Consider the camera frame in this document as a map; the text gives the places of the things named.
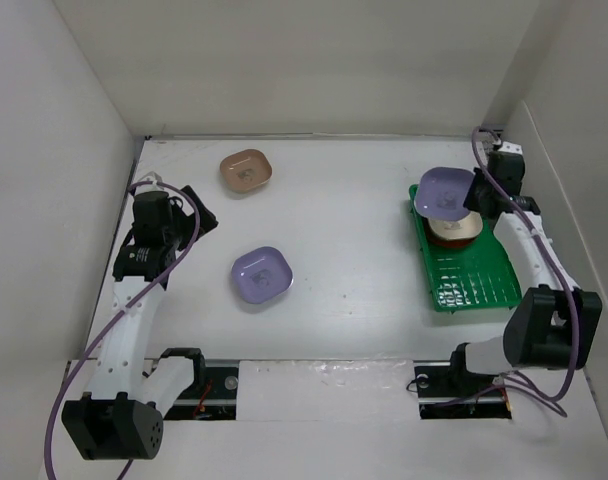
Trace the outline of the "purple square panda plate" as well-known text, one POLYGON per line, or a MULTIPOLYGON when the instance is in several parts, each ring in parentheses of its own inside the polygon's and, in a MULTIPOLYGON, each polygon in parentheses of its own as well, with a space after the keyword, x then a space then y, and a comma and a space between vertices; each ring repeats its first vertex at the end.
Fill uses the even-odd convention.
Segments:
POLYGON ((435 167, 421 177, 414 197, 415 210, 424 218, 459 221, 469 215, 464 206, 473 183, 470 170, 435 167))

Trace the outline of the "brown square panda plate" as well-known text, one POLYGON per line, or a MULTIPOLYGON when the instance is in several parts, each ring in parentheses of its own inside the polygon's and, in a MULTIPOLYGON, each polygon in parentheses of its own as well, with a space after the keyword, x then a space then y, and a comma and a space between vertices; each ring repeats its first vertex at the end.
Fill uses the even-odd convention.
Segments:
POLYGON ((246 149, 224 158, 220 163, 220 173, 231 191, 246 194, 266 184, 273 169, 263 152, 246 149))

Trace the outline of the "cream square panda plate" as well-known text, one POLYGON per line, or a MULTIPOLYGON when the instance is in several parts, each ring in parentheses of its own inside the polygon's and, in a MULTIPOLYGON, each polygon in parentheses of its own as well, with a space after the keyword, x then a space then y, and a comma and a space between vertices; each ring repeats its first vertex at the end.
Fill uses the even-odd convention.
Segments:
POLYGON ((484 222, 476 212, 456 221, 428 219, 432 233, 444 241, 465 241, 476 238, 483 230, 484 222))

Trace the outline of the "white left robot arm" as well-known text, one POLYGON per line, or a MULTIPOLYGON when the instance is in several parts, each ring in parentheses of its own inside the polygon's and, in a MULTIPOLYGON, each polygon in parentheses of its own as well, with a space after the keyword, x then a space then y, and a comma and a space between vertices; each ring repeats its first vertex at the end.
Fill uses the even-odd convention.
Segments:
POLYGON ((205 359, 196 347, 166 349, 151 373, 145 356, 171 272, 216 217, 190 186, 144 180, 132 188, 133 221, 113 265, 112 319, 91 342, 95 371, 61 421, 85 460, 151 460, 163 420, 181 394, 206 387, 205 359))

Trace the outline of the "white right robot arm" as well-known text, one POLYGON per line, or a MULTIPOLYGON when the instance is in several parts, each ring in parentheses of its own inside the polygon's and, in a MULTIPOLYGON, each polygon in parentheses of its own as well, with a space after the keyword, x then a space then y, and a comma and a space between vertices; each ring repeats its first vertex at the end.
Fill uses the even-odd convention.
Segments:
POLYGON ((478 387, 483 375, 520 369, 580 370, 588 360, 602 313, 595 292, 566 272, 543 229, 535 200, 520 194, 525 175, 515 144, 494 148, 477 168, 464 205, 491 224, 513 267, 522 299, 501 336, 462 344, 446 369, 457 393, 478 387))

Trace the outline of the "green plastic bin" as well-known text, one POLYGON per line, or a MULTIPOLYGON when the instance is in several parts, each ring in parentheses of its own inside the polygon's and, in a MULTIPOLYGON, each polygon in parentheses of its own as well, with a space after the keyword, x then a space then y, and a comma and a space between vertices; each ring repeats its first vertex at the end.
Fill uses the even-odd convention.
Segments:
POLYGON ((520 285, 487 223, 467 246, 445 247, 429 240, 427 220, 410 209, 434 309, 438 312, 516 307, 520 285))

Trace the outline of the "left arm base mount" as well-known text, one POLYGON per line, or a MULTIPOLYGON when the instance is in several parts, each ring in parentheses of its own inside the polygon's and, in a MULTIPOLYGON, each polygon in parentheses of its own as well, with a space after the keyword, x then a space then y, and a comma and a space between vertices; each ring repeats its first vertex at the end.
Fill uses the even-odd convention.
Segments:
POLYGON ((201 387, 182 392, 165 421, 229 421, 236 419, 239 368, 237 364, 207 365, 201 387))

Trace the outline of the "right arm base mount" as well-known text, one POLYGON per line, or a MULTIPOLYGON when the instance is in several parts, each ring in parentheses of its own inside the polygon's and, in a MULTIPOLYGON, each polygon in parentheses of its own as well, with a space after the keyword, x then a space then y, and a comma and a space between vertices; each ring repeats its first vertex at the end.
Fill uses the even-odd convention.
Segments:
POLYGON ((510 420, 512 413, 503 388, 492 388, 491 375, 463 373, 452 360, 414 363, 406 390, 417 396, 422 420, 510 420))

